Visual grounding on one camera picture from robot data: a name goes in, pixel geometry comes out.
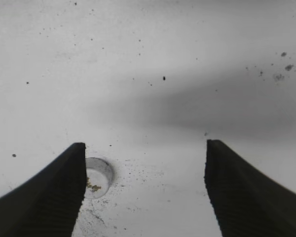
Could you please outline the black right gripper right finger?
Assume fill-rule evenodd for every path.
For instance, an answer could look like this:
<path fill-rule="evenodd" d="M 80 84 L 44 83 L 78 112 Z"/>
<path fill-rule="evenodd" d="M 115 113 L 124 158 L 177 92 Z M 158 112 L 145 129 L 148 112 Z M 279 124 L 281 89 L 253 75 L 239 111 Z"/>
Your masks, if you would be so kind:
<path fill-rule="evenodd" d="M 204 183 L 222 236 L 296 237 L 296 193 L 221 140 L 206 145 Z"/>

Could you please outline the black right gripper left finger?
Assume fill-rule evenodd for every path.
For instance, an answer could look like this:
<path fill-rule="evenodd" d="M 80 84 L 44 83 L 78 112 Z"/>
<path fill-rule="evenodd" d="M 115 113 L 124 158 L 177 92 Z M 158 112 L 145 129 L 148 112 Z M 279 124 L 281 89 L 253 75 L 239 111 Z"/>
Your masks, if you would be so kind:
<path fill-rule="evenodd" d="M 0 237 L 70 237 L 84 200 L 84 143 L 73 143 L 42 171 L 0 197 Z"/>

